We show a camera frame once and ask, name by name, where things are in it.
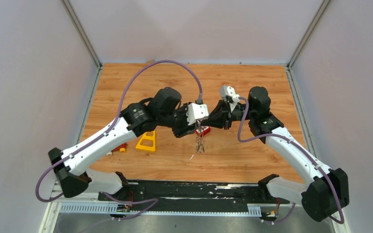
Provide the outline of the grey metal keyring disc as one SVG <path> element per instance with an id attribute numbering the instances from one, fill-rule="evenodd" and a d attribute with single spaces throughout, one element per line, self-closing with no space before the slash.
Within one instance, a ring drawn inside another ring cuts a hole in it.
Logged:
<path id="1" fill-rule="evenodd" d="M 202 153 L 204 152 L 204 141 L 203 141 L 203 133 L 204 133 L 204 127 L 200 125 L 200 123 L 197 123 L 197 129 L 196 129 L 197 137 L 196 137 L 196 152 Z"/>

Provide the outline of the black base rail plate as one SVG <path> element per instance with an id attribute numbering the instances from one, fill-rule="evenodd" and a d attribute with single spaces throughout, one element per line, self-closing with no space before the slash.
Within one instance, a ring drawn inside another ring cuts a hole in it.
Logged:
<path id="1" fill-rule="evenodd" d="M 244 212 L 249 205 L 276 207 L 288 204 L 285 199 L 267 197 L 255 183 L 208 183 L 185 181 L 128 180 L 112 195 L 122 201 L 134 201 L 132 210 L 143 210 L 158 199 L 151 211 Z"/>

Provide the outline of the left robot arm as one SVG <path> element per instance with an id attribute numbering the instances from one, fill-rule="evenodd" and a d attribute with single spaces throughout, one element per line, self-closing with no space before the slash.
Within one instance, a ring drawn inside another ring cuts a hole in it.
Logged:
<path id="1" fill-rule="evenodd" d="M 99 172 L 90 166 L 118 146 L 158 126 L 171 128 L 177 138 L 194 133 L 199 121 L 208 118 L 208 108 L 201 100 L 180 105 L 181 100 L 178 91 L 165 87 L 152 98 L 129 104 L 107 126 L 76 146 L 50 150 L 49 157 L 63 196 L 72 198 L 95 191 L 125 200 L 129 187 L 124 184 L 121 173 Z"/>

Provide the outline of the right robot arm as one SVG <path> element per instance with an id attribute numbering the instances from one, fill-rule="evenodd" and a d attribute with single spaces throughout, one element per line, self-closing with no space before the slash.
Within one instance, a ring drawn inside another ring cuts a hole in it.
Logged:
<path id="1" fill-rule="evenodd" d="M 229 129 L 232 122 L 240 122 L 237 139 L 240 143 L 259 139 L 279 153 L 302 178 L 302 182 L 286 180 L 271 174 L 258 181 L 258 196 L 263 202 L 288 200 L 302 205 L 315 221 L 326 218 L 345 223 L 342 209 L 349 205 L 348 176 L 341 168 L 330 166 L 304 148 L 271 112 L 271 99 L 266 88 L 252 87 L 248 97 L 242 97 L 231 86 L 220 88 L 216 108 L 203 125 Z"/>

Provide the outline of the yellow triangular toy block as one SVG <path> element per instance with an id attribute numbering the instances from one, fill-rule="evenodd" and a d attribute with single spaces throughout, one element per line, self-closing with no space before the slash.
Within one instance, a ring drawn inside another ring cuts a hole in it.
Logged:
<path id="1" fill-rule="evenodd" d="M 137 150 L 156 152 L 156 131 L 146 132 L 136 145 Z"/>

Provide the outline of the small red yellow toy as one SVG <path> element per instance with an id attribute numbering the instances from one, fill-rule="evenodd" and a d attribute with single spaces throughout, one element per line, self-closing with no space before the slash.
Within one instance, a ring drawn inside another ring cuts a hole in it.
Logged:
<path id="1" fill-rule="evenodd" d="M 112 156 L 114 153 L 119 152 L 119 153 L 125 153 L 127 151 L 128 144 L 124 143 L 119 145 L 118 147 L 112 149 L 110 152 L 106 154 L 106 156 Z"/>

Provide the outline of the red window toy block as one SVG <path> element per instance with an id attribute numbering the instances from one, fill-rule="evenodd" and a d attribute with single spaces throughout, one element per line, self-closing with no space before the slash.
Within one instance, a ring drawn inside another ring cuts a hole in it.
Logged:
<path id="1" fill-rule="evenodd" d="M 195 133 L 198 137 L 203 137 L 211 131 L 211 128 L 208 126 L 204 126 L 202 128 L 196 129 Z"/>

